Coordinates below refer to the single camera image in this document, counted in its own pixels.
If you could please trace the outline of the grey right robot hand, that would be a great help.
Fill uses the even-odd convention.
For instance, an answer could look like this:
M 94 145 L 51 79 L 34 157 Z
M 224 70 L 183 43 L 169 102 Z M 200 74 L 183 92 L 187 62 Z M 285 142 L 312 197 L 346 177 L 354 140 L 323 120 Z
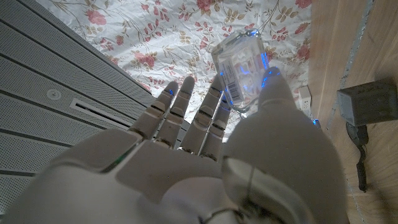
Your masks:
M 345 178 L 331 141 L 295 106 L 277 67 L 257 112 L 227 142 L 225 105 L 199 142 L 177 138 L 194 80 L 169 83 L 128 129 L 108 129 L 53 159 L 3 223 L 346 223 Z

